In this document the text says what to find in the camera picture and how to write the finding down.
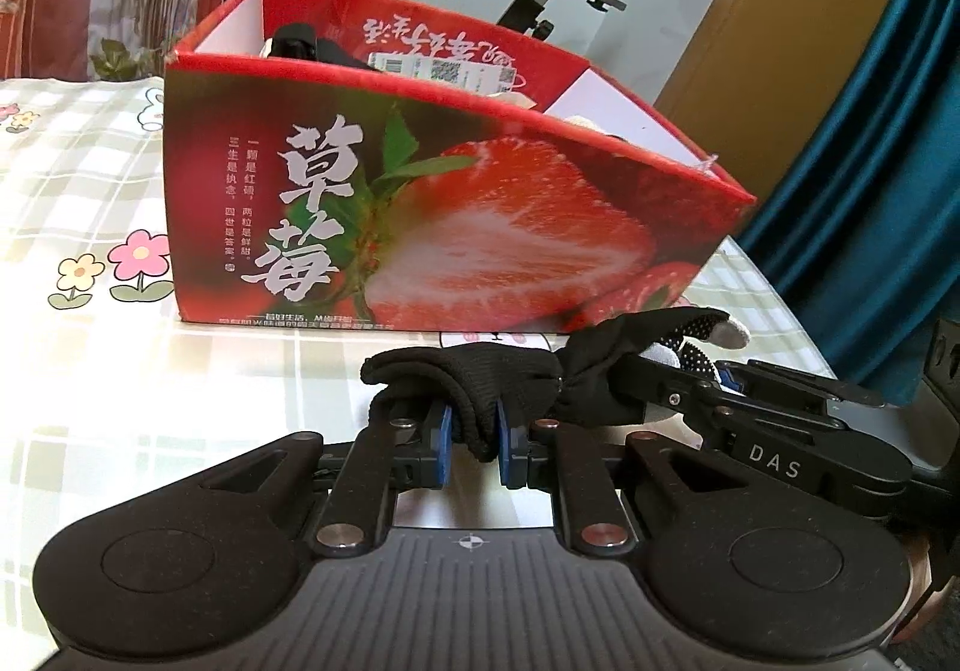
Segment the person's right hand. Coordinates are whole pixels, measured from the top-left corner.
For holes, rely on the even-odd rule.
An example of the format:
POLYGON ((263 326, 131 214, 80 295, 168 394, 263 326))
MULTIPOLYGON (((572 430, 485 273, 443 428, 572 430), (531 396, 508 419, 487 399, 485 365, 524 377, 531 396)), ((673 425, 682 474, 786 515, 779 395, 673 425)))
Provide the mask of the person's right hand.
POLYGON ((907 642, 921 632, 937 612, 947 603, 953 587, 957 585, 957 577, 953 577, 947 585, 939 591, 932 590, 932 568, 929 559, 929 541, 923 536, 914 538, 905 544, 908 561, 911 567, 911 591, 908 598, 908 612, 905 619, 898 624, 892 643, 907 642))

